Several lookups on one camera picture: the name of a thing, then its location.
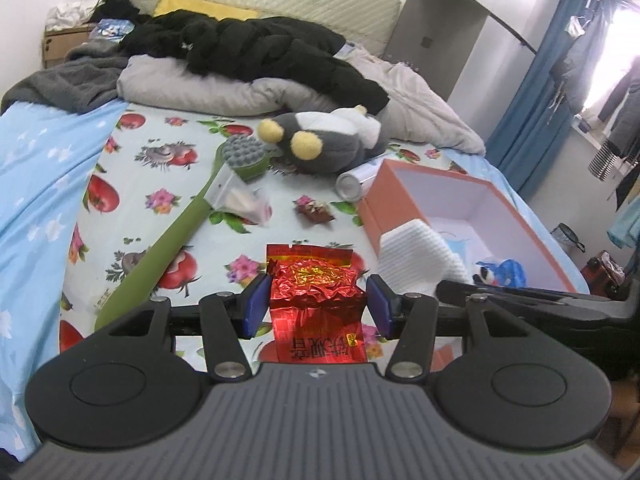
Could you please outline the white aluminium can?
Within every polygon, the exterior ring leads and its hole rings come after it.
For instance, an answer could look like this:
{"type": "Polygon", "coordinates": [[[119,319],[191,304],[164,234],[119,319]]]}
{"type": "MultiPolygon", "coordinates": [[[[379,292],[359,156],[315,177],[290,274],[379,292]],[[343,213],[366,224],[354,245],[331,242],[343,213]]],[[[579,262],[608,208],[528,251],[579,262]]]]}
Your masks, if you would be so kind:
{"type": "Polygon", "coordinates": [[[340,174],[335,181],[337,195],[346,202],[357,203],[369,192],[385,159],[385,155],[378,156],[340,174]]]}

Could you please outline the hanging clothes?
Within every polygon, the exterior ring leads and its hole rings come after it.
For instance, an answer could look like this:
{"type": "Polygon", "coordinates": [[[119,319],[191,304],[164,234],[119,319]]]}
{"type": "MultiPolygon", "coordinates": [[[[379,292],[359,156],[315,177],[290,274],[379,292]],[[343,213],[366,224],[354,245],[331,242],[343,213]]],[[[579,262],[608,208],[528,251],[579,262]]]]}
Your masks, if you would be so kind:
{"type": "Polygon", "coordinates": [[[552,65],[552,124],[563,119],[564,141],[544,186],[544,214],[566,223],[590,252],[608,247],[615,188],[632,164],[638,124],[620,116],[639,77],[639,11],[616,0],[588,0],[565,24],[568,41],[552,65]]]}

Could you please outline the white crumpled cloth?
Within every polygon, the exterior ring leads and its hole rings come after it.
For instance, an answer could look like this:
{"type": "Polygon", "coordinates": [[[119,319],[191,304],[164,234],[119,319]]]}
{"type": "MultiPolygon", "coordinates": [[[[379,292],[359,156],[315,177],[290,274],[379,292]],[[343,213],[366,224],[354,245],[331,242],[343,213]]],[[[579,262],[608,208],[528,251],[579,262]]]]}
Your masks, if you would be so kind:
{"type": "Polygon", "coordinates": [[[46,32],[59,32],[85,25],[96,8],[92,1],[75,1],[59,3],[47,13],[44,30],[46,32]]]}

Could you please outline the orange cardboard box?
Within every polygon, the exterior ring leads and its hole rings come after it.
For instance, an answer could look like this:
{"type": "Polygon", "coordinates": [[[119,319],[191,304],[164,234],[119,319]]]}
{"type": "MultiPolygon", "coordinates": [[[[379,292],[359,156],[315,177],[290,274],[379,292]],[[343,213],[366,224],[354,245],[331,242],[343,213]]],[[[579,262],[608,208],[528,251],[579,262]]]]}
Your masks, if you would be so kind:
{"type": "Polygon", "coordinates": [[[471,266],[512,259],[524,268],[529,287],[587,290],[582,274],[558,243],[549,234],[537,233],[489,181],[386,159],[358,212],[376,252],[385,233],[421,220],[446,240],[460,240],[471,266]]]}

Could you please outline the blue surgical face mask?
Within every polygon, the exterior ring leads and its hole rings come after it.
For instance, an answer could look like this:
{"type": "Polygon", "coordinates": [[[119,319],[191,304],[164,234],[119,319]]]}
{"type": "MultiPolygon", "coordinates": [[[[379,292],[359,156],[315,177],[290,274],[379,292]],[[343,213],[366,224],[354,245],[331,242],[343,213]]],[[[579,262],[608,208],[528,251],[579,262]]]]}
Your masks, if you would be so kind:
{"type": "Polygon", "coordinates": [[[439,231],[438,234],[446,242],[450,250],[460,257],[469,274],[472,274],[475,269],[472,240],[449,231],[439,231]]]}

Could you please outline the red foil tea packet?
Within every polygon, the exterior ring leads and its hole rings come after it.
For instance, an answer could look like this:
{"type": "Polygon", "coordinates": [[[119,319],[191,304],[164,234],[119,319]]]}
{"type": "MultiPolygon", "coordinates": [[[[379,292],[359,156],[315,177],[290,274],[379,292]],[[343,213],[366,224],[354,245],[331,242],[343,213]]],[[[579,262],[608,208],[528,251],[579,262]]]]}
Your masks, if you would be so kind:
{"type": "Polygon", "coordinates": [[[350,248],[270,244],[269,314],[278,361],[357,364],[367,361],[361,318],[367,295],[350,248]]]}

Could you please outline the small panda plush toy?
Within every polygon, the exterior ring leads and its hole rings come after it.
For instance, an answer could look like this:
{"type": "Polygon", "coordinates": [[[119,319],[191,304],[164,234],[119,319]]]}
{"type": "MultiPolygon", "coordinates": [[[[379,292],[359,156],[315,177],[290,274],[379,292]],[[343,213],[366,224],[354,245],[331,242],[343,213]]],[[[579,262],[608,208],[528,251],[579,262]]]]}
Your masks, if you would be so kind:
{"type": "Polygon", "coordinates": [[[475,263],[473,282],[506,288],[523,288],[527,286],[526,274],[521,263],[513,259],[500,262],[477,261],[475,263]]]}

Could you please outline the white tissue paper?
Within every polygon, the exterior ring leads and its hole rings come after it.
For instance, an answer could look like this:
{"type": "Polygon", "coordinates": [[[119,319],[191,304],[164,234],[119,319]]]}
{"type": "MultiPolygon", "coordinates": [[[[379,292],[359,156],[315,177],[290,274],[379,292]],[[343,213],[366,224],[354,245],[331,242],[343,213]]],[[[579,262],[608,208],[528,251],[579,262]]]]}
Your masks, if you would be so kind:
{"type": "Polygon", "coordinates": [[[413,219],[380,238],[378,275],[396,294],[431,295],[443,280],[471,284],[462,258],[424,221],[413,219]]]}

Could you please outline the clear plastic pouch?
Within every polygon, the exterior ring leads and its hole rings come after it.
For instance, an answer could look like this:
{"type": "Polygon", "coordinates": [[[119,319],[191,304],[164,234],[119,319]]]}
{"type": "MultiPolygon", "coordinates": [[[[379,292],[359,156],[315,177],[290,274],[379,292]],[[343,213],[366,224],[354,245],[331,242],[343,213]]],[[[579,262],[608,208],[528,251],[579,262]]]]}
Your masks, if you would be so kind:
{"type": "Polygon", "coordinates": [[[271,205],[262,190],[253,191],[228,165],[222,166],[204,200],[216,211],[228,212],[256,224],[271,218],[271,205]]]}

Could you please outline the dark red snack packet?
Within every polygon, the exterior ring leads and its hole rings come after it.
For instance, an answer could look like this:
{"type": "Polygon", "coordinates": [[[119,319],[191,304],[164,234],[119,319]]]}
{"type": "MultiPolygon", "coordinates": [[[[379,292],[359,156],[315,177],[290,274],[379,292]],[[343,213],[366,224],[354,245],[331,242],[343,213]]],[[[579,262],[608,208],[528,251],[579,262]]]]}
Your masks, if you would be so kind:
{"type": "Polygon", "coordinates": [[[319,202],[308,195],[294,200],[295,211],[313,224],[326,224],[334,220],[334,215],[326,203],[319,202]]]}

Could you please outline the dark grey blanket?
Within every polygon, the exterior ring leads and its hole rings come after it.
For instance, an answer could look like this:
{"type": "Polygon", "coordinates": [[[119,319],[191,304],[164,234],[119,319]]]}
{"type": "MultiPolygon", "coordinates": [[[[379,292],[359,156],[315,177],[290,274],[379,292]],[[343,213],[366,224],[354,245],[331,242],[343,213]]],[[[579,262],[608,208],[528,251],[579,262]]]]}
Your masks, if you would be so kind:
{"type": "Polygon", "coordinates": [[[128,65],[118,44],[91,40],[66,54],[61,64],[38,70],[9,89],[1,101],[4,114],[26,102],[86,114],[117,98],[117,81],[128,65]]]}

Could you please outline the grey wall cabinet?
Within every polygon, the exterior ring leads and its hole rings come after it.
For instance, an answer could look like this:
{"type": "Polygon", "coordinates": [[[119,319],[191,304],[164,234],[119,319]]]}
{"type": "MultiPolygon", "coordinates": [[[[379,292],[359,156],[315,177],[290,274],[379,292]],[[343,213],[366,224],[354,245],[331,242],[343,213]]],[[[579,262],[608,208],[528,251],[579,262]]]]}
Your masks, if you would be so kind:
{"type": "Polygon", "coordinates": [[[414,68],[443,99],[449,99],[480,33],[497,26],[500,39],[534,54],[524,28],[536,0],[406,0],[384,58],[414,68]]]}

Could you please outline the green massage hammer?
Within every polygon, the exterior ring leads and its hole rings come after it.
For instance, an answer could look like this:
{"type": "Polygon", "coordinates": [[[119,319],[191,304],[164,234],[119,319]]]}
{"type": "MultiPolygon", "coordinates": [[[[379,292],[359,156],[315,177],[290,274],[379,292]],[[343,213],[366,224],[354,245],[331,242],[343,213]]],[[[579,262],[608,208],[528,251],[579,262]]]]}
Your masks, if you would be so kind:
{"type": "Polygon", "coordinates": [[[212,174],[201,191],[186,209],[178,215],[158,240],[146,250],[144,256],[124,278],[96,316],[94,328],[107,326],[148,300],[154,289],[160,286],[160,278],[178,253],[190,242],[201,224],[215,210],[204,200],[204,194],[212,184],[218,170],[228,165],[248,185],[261,177],[269,167],[269,152],[257,136],[238,134],[230,136],[216,151],[212,174]]]}

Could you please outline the yellow pillow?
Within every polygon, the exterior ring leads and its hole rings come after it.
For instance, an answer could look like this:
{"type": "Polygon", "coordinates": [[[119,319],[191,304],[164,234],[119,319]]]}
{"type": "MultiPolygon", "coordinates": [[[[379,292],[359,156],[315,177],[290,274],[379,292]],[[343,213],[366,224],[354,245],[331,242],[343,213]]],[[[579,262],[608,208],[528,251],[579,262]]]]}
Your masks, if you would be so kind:
{"type": "Polygon", "coordinates": [[[236,20],[246,21],[251,18],[259,18],[259,13],[255,10],[236,8],[235,6],[228,6],[228,4],[208,0],[158,0],[153,16],[156,18],[178,10],[205,14],[210,18],[216,18],[216,20],[235,18],[236,20]]]}

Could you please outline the blue plastic packet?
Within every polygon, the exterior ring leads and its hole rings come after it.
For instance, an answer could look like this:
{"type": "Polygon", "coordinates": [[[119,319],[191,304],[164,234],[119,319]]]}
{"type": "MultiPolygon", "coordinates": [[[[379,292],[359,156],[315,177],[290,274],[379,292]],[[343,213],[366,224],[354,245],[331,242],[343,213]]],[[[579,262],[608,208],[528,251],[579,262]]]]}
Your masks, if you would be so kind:
{"type": "Polygon", "coordinates": [[[134,30],[134,23],[128,20],[116,20],[116,18],[102,18],[90,32],[91,40],[106,40],[121,42],[134,30]]]}

